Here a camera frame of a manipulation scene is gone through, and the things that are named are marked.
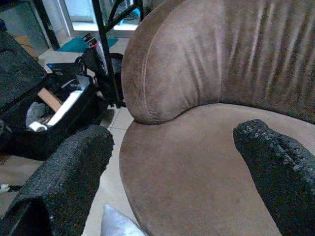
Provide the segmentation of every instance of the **teal mat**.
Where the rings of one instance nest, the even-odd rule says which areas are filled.
[[[108,46],[112,47],[115,43],[117,43],[117,38],[108,38]],[[59,48],[58,52],[71,52],[71,53],[83,53],[89,46],[86,42],[83,41],[82,38],[73,38],[66,44],[64,44],[61,48]]]

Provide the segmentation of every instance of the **white tile floor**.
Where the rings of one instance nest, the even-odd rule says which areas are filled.
[[[110,51],[123,54],[127,43],[128,39],[121,38]],[[47,63],[74,62],[80,55],[81,54],[78,53],[54,52],[48,50],[39,57],[39,63],[50,72],[50,69],[46,66]],[[82,234],[84,236],[100,235],[103,206],[105,204],[111,205],[136,222],[124,192],[119,172],[119,150],[126,130],[132,121],[133,117],[130,115],[127,108],[117,109],[109,107],[108,115],[101,123],[101,125],[107,127],[113,134],[115,146],[107,169],[100,177],[100,186],[95,195]],[[41,164],[42,162],[21,157],[0,157],[0,183],[23,184]],[[6,197],[4,194],[0,195],[0,216],[9,204],[9,200],[13,199],[13,197],[14,194],[7,195]]]

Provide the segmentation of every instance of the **open suitcase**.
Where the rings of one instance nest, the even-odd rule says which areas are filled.
[[[42,88],[62,102],[68,96],[62,86],[78,78],[47,74],[46,71],[6,32],[0,32],[0,119],[11,129],[9,141],[1,151],[26,158],[45,160],[71,134],[92,123],[99,124],[106,105],[100,108],[93,80],[80,77],[79,98],[62,118],[46,131],[35,132],[26,125],[26,116],[33,102],[44,103],[37,95]]]

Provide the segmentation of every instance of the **brown suede upholstery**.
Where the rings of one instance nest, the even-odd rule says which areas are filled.
[[[261,119],[315,154],[314,45],[313,0],[166,0],[147,16],[123,61],[120,171],[149,235],[280,235],[233,128]]]
[[[146,124],[233,103],[315,123],[314,0],[167,0],[130,39],[127,106]]]

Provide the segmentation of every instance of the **black case lid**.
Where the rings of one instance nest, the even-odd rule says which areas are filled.
[[[47,76],[8,33],[0,31],[0,109],[32,89]]]

